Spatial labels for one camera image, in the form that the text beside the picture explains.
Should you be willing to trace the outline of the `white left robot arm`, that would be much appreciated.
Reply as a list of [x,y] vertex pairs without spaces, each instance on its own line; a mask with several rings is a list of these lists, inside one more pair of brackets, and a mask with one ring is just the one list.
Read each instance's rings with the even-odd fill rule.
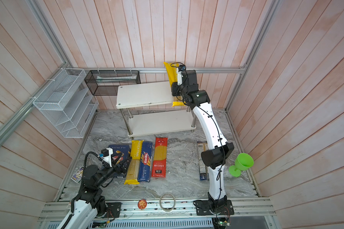
[[[97,165],[87,166],[89,155],[94,155],[105,167],[99,169]],[[132,157],[129,156],[119,163],[113,159],[107,162],[94,152],[88,152],[84,160],[84,170],[78,194],[70,201],[70,211],[61,221],[59,229],[86,229],[96,218],[107,217],[106,223],[114,221],[120,215],[121,203],[107,204],[102,196],[102,188],[108,185],[104,183],[115,173],[127,173],[126,166],[130,164]]]

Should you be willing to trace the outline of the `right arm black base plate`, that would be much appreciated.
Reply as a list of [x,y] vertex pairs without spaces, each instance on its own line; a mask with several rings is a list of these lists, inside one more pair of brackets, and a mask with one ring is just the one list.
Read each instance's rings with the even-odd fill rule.
[[196,208],[198,216],[208,215],[234,215],[234,208],[232,201],[227,199],[227,196],[222,196],[219,200],[214,200],[208,194],[208,200],[195,200],[193,205]]

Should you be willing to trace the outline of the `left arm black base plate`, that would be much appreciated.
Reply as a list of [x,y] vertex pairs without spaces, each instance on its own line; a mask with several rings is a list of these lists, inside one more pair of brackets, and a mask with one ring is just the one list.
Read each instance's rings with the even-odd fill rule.
[[119,217],[121,211],[121,202],[106,202],[104,196],[101,196],[98,206],[98,218],[107,218],[110,221]]

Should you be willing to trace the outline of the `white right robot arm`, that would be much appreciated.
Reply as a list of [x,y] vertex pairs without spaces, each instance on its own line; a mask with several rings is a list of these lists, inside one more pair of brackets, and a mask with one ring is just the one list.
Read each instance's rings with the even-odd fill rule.
[[227,158],[234,150],[234,144],[227,141],[214,116],[208,93],[200,90],[194,70],[173,67],[170,79],[172,96],[192,109],[199,120],[208,143],[208,150],[201,153],[202,161],[208,168],[208,196],[214,202],[226,198],[224,190],[224,168]]

